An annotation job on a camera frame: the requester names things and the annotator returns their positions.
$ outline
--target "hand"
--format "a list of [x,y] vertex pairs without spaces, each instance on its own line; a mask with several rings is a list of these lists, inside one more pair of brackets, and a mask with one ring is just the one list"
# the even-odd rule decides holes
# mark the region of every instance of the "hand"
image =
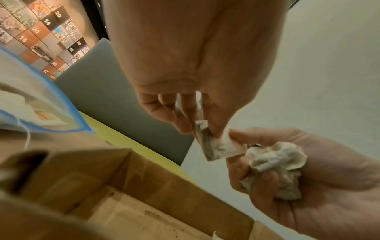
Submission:
[[[275,60],[287,0],[104,1],[108,34],[141,106],[190,133],[220,136],[256,96]],[[175,107],[181,95],[184,115]]]
[[[250,193],[255,207],[274,221],[316,239],[380,239],[380,163],[330,139],[297,129],[231,130],[241,143],[271,146],[292,142],[308,156],[301,169],[303,199],[275,199],[278,175],[263,174]],[[244,157],[227,159],[231,186],[248,171]]]

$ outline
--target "ziplock bag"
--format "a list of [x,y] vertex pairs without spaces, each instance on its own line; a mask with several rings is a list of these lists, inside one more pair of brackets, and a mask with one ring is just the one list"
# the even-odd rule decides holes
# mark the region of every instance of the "ziplock bag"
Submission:
[[91,131],[61,90],[0,47],[0,129],[30,132]]

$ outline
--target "white string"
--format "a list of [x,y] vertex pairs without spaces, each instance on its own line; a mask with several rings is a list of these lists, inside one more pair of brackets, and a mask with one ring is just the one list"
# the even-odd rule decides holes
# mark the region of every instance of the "white string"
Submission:
[[21,126],[22,128],[25,129],[26,133],[27,133],[27,141],[25,142],[25,146],[24,146],[24,150],[27,150],[28,149],[28,146],[29,146],[29,142],[30,142],[30,130],[20,121],[19,118],[16,118],[17,119],[17,125]]

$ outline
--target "palm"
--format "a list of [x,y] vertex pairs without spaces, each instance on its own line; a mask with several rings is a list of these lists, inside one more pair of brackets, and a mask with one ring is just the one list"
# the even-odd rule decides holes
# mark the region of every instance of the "palm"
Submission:
[[302,169],[303,199],[277,200],[272,218],[318,239],[378,239],[380,167],[366,156],[332,140],[301,135],[308,161]]

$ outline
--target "fingernail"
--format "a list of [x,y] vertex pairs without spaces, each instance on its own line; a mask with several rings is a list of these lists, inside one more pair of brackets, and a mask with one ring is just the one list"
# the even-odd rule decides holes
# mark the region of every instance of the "fingernail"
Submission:
[[273,175],[270,171],[264,172],[261,175],[261,179],[265,182],[269,182],[270,180],[272,180],[272,178],[273,178]]

